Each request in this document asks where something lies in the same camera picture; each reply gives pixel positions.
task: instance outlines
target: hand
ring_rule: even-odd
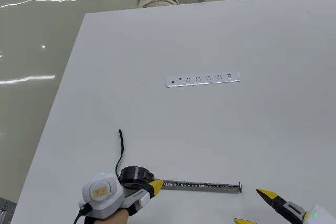
[[[125,209],[120,209],[104,220],[96,220],[94,224],[127,224],[129,214]]]

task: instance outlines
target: tape measure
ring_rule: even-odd
[[[139,166],[128,166],[121,170],[119,181],[127,189],[139,190],[148,183],[154,181],[154,174],[149,170]],[[175,180],[164,180],[162,189],[172,190],[223,190],[242,193],[241,183],[239,184],[215,184],[184,182]]]

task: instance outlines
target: power outlet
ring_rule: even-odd
[[[190,74],[181,76],[167,77],[167,87],[181,87],[190,85],[228,83],[240,81],[240,74],[238,71],[222,72],[222,73],[203,73]]]

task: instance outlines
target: shiny floor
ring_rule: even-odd
[[[18,201],[84,14],[136,6],[137,0],[0,0],[0,197]]]

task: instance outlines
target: black cable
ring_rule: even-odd
[[[76,224],[77,223],[77,221],[78,221],[78,219],[81,217],[81,215],[80,214],[78,214],[77,215],[77,217],[75,218],[75,221],[74,221],[74,223],[73,224]]]
[[[122,155],[124,154],[124,138],[122,136],[122,131],[121,130],[119,130],[119,136],[120,136],[120,144],[121,144],[121,153],[120,153],[120,158],[119,158],[117,164],[115,165],[115,171],[116,171],[116,176],[117,177],[119,177],[118,166],[119,166],[119,163],[121,161]]]
[[[79,209],[79,212],[78,212],[78,215],[77,217],[75,218],[75,221],[73,224],[76,224],[78,219],[81,217],[81,216],[85,216],[87,215],[90,211],[92,210],[92,207],[89,203],[86,203],[85,205],[81,206],[80,209]]]

